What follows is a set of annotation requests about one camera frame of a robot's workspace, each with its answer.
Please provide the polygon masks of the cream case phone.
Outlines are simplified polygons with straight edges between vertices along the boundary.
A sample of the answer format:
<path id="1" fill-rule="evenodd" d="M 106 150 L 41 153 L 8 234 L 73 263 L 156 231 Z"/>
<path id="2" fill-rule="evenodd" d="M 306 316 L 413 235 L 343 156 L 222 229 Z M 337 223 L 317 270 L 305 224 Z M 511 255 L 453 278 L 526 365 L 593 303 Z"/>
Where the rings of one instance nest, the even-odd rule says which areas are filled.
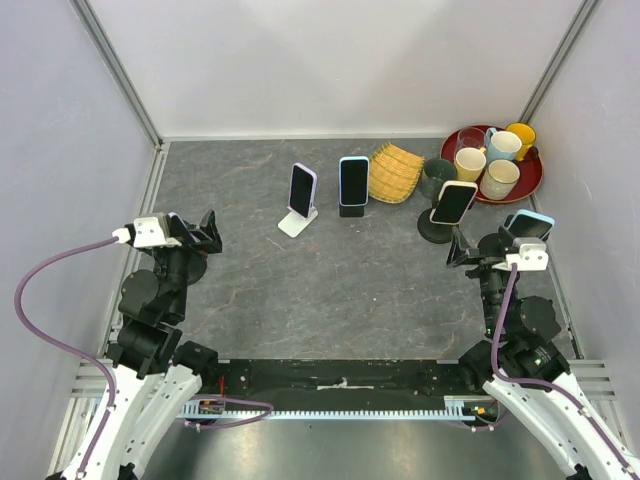
<path id="1" fill-rule="evenodd" d="M 457 225 L 474 202 L 478 186 L 474 182 L 446 181 L 438 194 L 429 220 L 434 224 Z"/>

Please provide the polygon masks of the lavender case phone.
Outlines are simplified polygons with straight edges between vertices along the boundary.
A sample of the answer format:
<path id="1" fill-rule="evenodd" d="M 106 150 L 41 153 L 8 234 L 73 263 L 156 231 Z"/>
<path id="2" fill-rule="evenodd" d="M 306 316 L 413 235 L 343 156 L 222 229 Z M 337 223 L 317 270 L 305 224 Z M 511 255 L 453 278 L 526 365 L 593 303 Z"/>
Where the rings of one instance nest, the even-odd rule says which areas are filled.
<path id="1" fill-rule="evenodd" d="M 305 219 L 311 216 L 317 184 L 316 173 L 301 163 L 294 163 L 289 187 L 288 208 Z"/>

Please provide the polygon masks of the light blue case phone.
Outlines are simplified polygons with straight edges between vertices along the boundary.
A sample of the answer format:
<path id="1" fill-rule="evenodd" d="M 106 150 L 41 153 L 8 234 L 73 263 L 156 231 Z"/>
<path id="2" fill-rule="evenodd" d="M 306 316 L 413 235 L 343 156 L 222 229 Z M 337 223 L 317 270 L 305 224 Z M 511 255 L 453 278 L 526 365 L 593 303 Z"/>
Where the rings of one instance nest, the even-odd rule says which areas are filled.
<path id="1" fill-rule="evenodd" d="M 370 161 L 366 156 L 346 156 L 339 160 L 339 204 L 362 207 L 369 198 Z"/>

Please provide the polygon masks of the purple phone from pole stand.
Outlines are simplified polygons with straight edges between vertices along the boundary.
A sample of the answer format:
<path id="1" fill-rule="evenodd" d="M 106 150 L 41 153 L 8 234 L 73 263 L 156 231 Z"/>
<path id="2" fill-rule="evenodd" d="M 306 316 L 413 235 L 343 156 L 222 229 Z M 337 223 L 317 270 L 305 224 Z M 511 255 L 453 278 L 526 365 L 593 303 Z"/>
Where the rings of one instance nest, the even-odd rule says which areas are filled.
<path id="1" fill-rule="evenodd" d="M 178 231 L 183 231 L 188 229 L 188 224 L 184 221 L 184 219 L 175 212 L 170 212 L 167 214 L 169 230 L 172 234 L 176 234 Z"/>

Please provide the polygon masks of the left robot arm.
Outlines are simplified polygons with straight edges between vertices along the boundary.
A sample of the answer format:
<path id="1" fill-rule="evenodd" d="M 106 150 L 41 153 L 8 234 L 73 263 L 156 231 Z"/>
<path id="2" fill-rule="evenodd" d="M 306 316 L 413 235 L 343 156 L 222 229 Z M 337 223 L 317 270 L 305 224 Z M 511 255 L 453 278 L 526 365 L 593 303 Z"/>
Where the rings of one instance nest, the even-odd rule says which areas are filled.
<path id="1" fill-rule="evenodd" d="M 129 274 L 120 289 L 122 325 L 107 348 L 112 375 L 87 435 L 56 479 L 140 479 L 182 407 L 219 382 L 217 354 L 179 343 L 187 291 L 223 248 L 214 211 L 198 224 L 176 213 L 133 220 L 118 242 L 148 255 L 150 270 Z"/>

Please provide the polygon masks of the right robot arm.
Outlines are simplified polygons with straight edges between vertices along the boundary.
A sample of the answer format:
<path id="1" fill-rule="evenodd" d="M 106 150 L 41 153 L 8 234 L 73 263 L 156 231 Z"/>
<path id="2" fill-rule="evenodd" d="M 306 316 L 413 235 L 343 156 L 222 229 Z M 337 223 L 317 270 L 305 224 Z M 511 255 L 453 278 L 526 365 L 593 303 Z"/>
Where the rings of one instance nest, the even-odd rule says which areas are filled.
<path id="1" fill-rule="evenodd" d="M 466 276 L 478 280 L 487 337 L 461 357 L 459 384 L 495 399 L 567 478 L 636 479 L 638 457 L 588 400 L 553 343 L 560 325 L 552 301 L 516 292 L 520 274 L 543 272 L 548 263 L 547 245 L 537 237 L 500 228 L 473 247 L 453 229 L 447 265 L 465 266 Z"/>

